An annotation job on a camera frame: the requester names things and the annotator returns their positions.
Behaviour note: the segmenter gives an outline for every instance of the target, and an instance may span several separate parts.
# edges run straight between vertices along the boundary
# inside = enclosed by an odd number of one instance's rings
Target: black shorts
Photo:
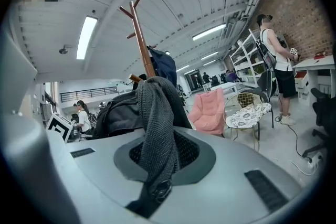
[[[279,93],[282,93],[284,98],[292,97],[296,94],[295,79],[293,71],[281,71],[274,69],[279,85]]]

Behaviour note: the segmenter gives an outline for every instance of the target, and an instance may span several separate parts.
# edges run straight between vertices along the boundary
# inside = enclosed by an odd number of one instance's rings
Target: metal shelving unit
[[[264,62],[258,56],[258,49],[255,45],[255,39],[260,35],[260,31],[250,31],[248,37],[242,41],[238,41],[239,47],[230,56],[237,75],[243,80],[243,84],[247,87],[258,87],[257,80],[261,76],[255,71],[255,67],[262,65]]]

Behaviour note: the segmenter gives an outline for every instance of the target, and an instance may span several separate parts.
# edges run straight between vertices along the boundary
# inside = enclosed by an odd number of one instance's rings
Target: power strip
[[[319,162],[322,160],[323,155],[320,151],[318,151],[313,158],[311,158],[311,163],[308,162],[308,167],[310,169],[316,169]]]

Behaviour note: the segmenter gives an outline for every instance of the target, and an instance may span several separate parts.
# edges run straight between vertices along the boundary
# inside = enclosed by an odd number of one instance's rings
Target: fluorescent light
[[[210,55],[208,55],[208,56],[205,56],[205,57],[201,58],[201,60],[203,61],[204,59],[209,58],[209,57],[211,57],[211,56],[213,56],[213,55],[216,55],[217,53],[218,53],[218,51],[217,51],[217,52],[214,52],[213,54],[210,54]]]
[[[177,69],[176,72],[179,72],[179,71],[181,71],[182,69],[185,69],[185,68],[187,68],[187,67],[189,67],[189,65],[187,65],[187,66],[185,66],[185,67],[182,67],[182,68],[180,68],[180,69]]]
[[[217,30],[223,29],[225,26],[226,26],[226,24],[221,24],[221,25],[215,26],[213,28],[210,28],[210,29],[208,29],[208,30],[206,30],[206,31],[204,31],[202,33],[197,34],[196,36],[193,36],[193,40],[197,40],[197,39],[199,39],[201,37],[204,37],[206,35],[209,35],[209,34],[215,32]]]
[[[213,60],[213,61],[211,61],[211,62],[207,62],[206,64],[204,64],[204,66],[206,66],[206,65],[208,65],[209,63],[212,63],[212,62],[214,62],[214,61],[216,61],[216,60]]]
[[[189,72],[187,72],[187,73],[184,73],[185,75],[187,75],[187,74],[189,74],[189,73],[191,73],[191,72],[193,72],[193,71],[195,71],[195,69],[193,69],[193,70],[190,70]]]
[[[89,41],[92,35],[92,32],[95,28],[95,25],[97,23],[97,19],[93,17],[86,16],[82,32],[80,33],[79,42],[78,42],[78,48],[77,48],[77,59],[84,60],[86,50],[89,45]]]

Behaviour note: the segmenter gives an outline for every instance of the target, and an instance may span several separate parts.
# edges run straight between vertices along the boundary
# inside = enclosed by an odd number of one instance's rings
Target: desk
[[[308,104],[312,105],[316,102],[316,98],[311,94],[310,90],[312,88],[319,89],[319,85],[322,84],[321,81],[327,81],[331,87],[331,98],[336,96],[336,70],[335,63],[332,55],[326,56],[321,59],[314,60],[313,58],[306,59],[301,63],[293,66],[295,71],[307,71],[308,75]],[[330,70],[329,76],[319,76],[318,70]]]
[[[218,88],[223,89],[224,98],[229,100],[232,96],[238,94],[237,84],[234,82],[223,83],[214,87],[211,87],[211,90],[214,91]]]

